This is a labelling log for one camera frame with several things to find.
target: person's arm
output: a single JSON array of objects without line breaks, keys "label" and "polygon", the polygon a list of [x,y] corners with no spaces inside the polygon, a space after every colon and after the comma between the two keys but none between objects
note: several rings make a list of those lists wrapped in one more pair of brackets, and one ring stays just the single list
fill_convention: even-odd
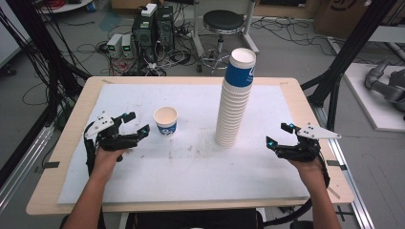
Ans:
[{"label": "person's arm", "polygon": [[108,152],[98,147],[95,167],[63,229],[97,228],[105,185],[113,173],[117,157],[124,151]]},{"label": "person's arm", "polygon": [[312,200],[313,228],[341,228],[330,202],[321,165],[318,160],[312,162],[290,161],[307,187]]}]

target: table surface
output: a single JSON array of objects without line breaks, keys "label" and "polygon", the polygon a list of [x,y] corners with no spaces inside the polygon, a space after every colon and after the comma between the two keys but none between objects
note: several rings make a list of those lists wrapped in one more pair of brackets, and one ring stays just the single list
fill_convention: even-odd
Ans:
[{"label": "table surface", "polygon": [[[220,85],[221,77],[111,77],[94,76],[90,78],[77,100],[71,117],[58,141],[50,161],[60,161],[58,168],[46,169],[39,180],[32,198],[27,206],[30,215],[68,214],[73,204],[57,204],[62,186],[67,175],[70,160],[81,140],[82,131],[96,104],[98,94],[104,84],[196,84]],[[297,126],[305,126],[317,120],[301,91],[300,85],[292,78],[255,77],[255,85],[279,86],[288,104],[289,111]],[[324,158],[334,160],[326,140],[320,140]],[[353,200],[352,191],[339,167],[328,168],[330,182],[330,199],[333,203],[349,203]],[[225,209],[267,206],[287,206],[303,204],[303,200],[291,199],[241,199],[241,200],[205,200],[187,202],[143,202],[143,203],[106,203],[105,212],[165,211]]]}]

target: concrete floor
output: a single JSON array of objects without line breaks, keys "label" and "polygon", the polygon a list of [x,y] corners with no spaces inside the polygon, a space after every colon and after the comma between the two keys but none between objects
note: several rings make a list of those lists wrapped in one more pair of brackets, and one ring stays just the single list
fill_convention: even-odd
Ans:
[{"label": "concrete floor", "polygon": [[[83,66],[92,75],[107,75],[103,70],[108,68],[105,58],[97,53],[83,53],[79,51],[89,50],[98,42],[108,40],[109,35],[116,32],[128,32],[132,25],[132,15],[117,14],[111,11],[108,4],[102,5],[102,9],[89,13],[84,9],[60,13],[57,18],[71,24],[94,22],[83,26],[69,26],[61,24],[60,28],[75,55]],[[297,32],[305,32],[309,37],[313,33],[311,22],[305,22],[308,28],[296,26]],[[282,31],[267,31],[265,29],[251,29],[252,39],[260,50],[257,57],[255,76],[257,77],[294,77],[300,83],[307,82],[315,76],[323,73],[333,61],[333,55],[329,44],[322,39],[316,42],[322,46],[302,46],[290,41],[282,40],[278,34],[287,38],[286,29]],[[293,34],[294,39],[302,39],[303,36]],[[216,44],[215,37],[202,36],[202,44],[207,49]],[[55,37],[59,49],[66,51]],[[224,48],[233,50],[243,47],[245,44],[238,36],[227,36]],[[386,56],[390,57],[393,63],[403,64],[398,57],[390,51],[381,49],[382,44],[368,44],[362,53],[359,54],[362,61],[378,62]],[[0,165],[3,166],[7,158],[15,150],[34,121],[44,109],[44,105],[26,105],[22,102],[24,93],[31,87],[40,83],[35,77],[33,68],[23,54],[18,54],[12,61],[17,69],[17,75],[0,77]],[[205,76],[209,70],[203,68],[202,73],[196,72],[196,65],[177,66],[167,70],[168,76],[188,75]],[[223,76],[224,72],[215,72],[215,76]],[[38,86],[27,93],[27,103],[42,103],[45,101],[45,89]],[[403,161],[405,160],[404,134],[375,131],[355,99],[351,89],[345,80],[342,80],[339,103],[336,115],[335,131],[343,137],[339,140],[348,165],[352,171],[357,187],[366,207],[369,210],[375,228],[404,228],[405,227],[405,183],[401,175],[405,172]],[[32,171],[24,179],[11,202],[5,211],[0,215],[2,228],[57,228],[63,216],[35,217],[27,215],[25,208],[31,198],[34,187],[40,179],[40,174],[33,169],[40,165],[43,156],[51,149],[57,141],[59,132],[53,135],[50,145],[43,151]],[[350,211],[348,206],[340,206],[342,211]],[[273,219],[282,214],[277,208],[266,209],[266,218]],[[109,228],[117,228],[119,214],[106,214]],[[306,214],[303,219],[310,219]],[[352,216],[345,216],[341,220],[343,228],[356,228],[355,219]],[[287,225],[280,225],[273,228],[288,228]]]}]

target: black metal pole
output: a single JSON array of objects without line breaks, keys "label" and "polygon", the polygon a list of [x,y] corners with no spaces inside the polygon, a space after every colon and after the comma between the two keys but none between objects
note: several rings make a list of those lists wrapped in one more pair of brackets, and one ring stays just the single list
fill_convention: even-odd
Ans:
[{"label": "black metal pole", "polygon": [[323,107],[328,95],[335,90],[330,98],[329,127],[334,126],[337,106],[337,90],[344,72],[353,62],[363,46],[369,41],[381,21],[388,14],[396,0],[373,0],[369,8],[360,19],[352,34],[349,36],[342,50],[337,54],[328,70],[322,75],[301,85],[303,90],[318,83],[314,93],[308,97],[309,103],[316,107]]}]

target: stool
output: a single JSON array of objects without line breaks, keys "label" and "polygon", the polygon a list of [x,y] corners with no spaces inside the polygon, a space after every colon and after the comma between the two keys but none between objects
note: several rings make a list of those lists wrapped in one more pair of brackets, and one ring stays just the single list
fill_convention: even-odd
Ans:
[{"label": "stool", "polygon": [[[213,10],[203,16],[203,25],[209,31],[220,35],[217,43],[217,49],[211,49],[202,54],[202,62],[205,66],[211,68],[211,75],[215,70],[224,70],[227,67],[225,59],[228,55],[222,55],[224,35],[235,34],[242,30],[244,25],[244,16],[228,10]],[[201,65],[197,66],[197,72],[201,72]]]}]

